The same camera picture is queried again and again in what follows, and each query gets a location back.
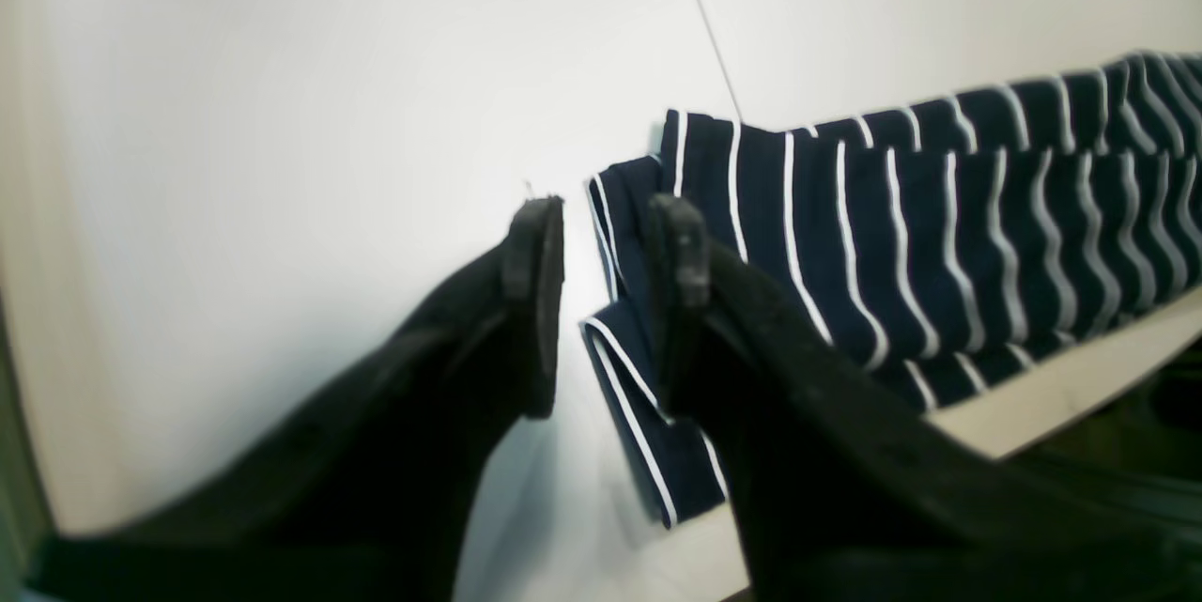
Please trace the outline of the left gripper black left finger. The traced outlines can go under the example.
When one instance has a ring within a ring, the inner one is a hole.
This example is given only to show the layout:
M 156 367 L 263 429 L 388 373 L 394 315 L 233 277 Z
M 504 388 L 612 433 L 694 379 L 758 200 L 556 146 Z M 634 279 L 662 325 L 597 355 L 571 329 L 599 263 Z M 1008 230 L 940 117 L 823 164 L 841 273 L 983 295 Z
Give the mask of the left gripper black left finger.
M 46 541 L 26 601 L 448 601 L 486 461 L 557 391 L 563 199 L 175 502 Z

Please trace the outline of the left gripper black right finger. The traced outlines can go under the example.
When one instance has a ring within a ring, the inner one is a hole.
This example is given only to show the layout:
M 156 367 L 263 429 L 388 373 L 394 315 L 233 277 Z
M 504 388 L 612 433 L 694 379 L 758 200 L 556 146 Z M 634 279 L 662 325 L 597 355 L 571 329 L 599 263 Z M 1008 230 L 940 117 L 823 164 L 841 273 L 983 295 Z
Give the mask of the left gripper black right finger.
M 758 601 L 1197 601 L 1179 538 L 971 451 L 825 341 L 776 282 L 650 199 L 661 407 L 725 469 Z

